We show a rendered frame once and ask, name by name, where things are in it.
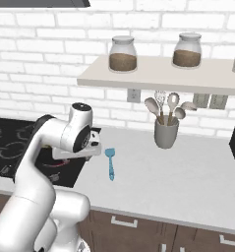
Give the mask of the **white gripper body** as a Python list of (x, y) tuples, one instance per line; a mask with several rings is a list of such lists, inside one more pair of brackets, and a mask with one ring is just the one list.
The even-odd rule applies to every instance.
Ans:
[(100, 143), (89, 143), (84, 149), (76, 153), (71, 153), (55, 147), (52, 148), (52, 157), (54, 159), (87, 158), (92, 156), (99, 156), (100, 154)]

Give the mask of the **dark pot with red rim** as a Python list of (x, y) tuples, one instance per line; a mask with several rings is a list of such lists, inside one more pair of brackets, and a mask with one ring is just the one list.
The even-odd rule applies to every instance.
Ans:
[(51, 148), (43, 148), (36, 160), (36, 163), (43, 166), (43, 167), (61, 167), (70, 163), (68, 159), (54, 159), (52, 156), (52, 149)]

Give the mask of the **blue spatula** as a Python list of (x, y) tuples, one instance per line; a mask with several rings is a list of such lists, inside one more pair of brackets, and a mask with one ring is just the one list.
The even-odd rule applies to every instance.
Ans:
[(115, 156), (115, 149), (114, 148), (106, 149), (105, 155), (108, 157), (108, 160), (109, 160), (109, 179), (113, 181), (115, 174), (114, 174), (112, 158)]

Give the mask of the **black hob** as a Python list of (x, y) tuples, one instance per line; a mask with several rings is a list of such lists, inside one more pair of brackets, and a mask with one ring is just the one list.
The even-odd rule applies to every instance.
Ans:
[[(24, 120), (0, 118), (0, 177), (16, 181), (16, 173), (32, 135), (50, 119), (50, 116), (39, 118), (36, 123)], [(89, 143), (99, 143), (100, 128), (92, 128)], [(61, 167), (43, 167), (35, 162), (53, 185), (73, 187), (85, 162), (91, 157), (70, 158), (70, 163)]]

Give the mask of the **wooden spoon with pale head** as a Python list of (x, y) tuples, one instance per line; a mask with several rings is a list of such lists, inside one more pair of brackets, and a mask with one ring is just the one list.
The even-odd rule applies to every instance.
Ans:
[(145, 99), (145, 105), (147, 109), (156, 116), (157, 121), (162, 123), (162, 120), (159, 117), (159, 108), (155, 100), (152, 97), (148, 97)]

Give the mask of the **grey utensil holder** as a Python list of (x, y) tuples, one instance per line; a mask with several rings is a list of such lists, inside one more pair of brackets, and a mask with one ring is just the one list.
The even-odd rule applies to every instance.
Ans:
[(170, 125), (167, 125), (168, 116), (164, 116), (164, 125), (161, 125), (158, 120), (154, 122), (154, 141), (159, 148), (170, 149), (177, 138), (179, 120), (173, 116)]

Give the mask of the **glass jar with brown contents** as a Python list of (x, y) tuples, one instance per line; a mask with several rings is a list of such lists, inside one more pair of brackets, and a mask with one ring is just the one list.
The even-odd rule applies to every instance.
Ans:
[(181, 68), (196, 68), (201, 64), (202, 49), (201, 35), (196, 32), (182, 32), (179, 34), (172, 63)]
[(108, 67), (113, 72), (128, 73), (137, 69), (138, 58), (134, 38), (129, 35), (112, 37), (112, 47), (108, 57)]

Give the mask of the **brown drawer front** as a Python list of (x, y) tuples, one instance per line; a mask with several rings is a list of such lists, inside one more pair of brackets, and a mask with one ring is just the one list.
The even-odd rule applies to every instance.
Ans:
[[(138, 227), (112, 224), (112, 216), (118, 221), (138, 220)], [(172, 223), (95, 210), (90, 210), (79, 223), (79, 232), (91, 252), (160, 252), (161, 244), (166, 244), (166, 252), (171, 252), (176, 229), (177, 225)]]
[(179, 225), (171, 252), (180, 252), (180, 247), (185, 247), (185, 252), (235, 252), (235, 246), (220, 243), (219, 234), (235, 241), (235, 234)]

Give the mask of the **slotted wooden spoon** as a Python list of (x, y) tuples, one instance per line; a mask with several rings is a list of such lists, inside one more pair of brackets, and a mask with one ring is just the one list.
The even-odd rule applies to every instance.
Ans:
[(179, 97), (179, 95), (177, 93), (171, 93), (168, 96), (167, 104), (168, 104), (168, 107), (169, 107), (169, 115), (168, 115), (167, 125), (171, 124), (173, 111), (176, 108), (176, 106), (178, 105), (179, 100), (180, 100), (180, 97)]

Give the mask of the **small pale wooden spoon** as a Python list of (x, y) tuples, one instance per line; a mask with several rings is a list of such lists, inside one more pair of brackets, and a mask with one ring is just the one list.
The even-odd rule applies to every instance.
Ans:
[(186, 112), (182, 107), (176, 107), (174, 114), (178, 119), (184, 119), (186, 117)]

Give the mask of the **pale wooden ladle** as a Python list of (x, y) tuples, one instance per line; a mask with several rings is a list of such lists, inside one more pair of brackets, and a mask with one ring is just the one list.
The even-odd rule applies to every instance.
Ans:
[(193, 110), (193, 111), (196, 111), (197, 110), (197, 106), (190, 102), (190, 101), (185, 101), (181, 104), (181, 107), (184, 109), (184, 110)]

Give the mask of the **dark range hood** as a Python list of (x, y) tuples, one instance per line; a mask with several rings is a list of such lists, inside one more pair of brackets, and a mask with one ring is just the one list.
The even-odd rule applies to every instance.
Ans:
[(0, 0), (0, 8), (87, 8), (89, 0)]

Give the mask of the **beige wall shelf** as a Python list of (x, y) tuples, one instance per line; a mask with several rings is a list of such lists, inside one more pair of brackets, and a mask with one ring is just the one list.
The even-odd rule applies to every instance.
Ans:
[(200, 67), (174, 67), (168, 57), (139, 56), (138, 69), (132, 73), (113, 73), (108, 57), (99, 56), (77, 78), (79, 86), (112, 87), (180, 93), (235, 95), (233, 61), (203, 59)]

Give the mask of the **grey wall switch plate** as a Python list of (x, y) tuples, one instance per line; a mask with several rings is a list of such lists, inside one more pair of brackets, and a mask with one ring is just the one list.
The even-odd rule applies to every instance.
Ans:
[(209, 94), (194, 94), (193, 104), (197, 108), (207, 108)]
[(223, 110), (226, 106), (227, 99), (228, 99), (227, 95), (213, 94), (211, 96), (209, 108)]

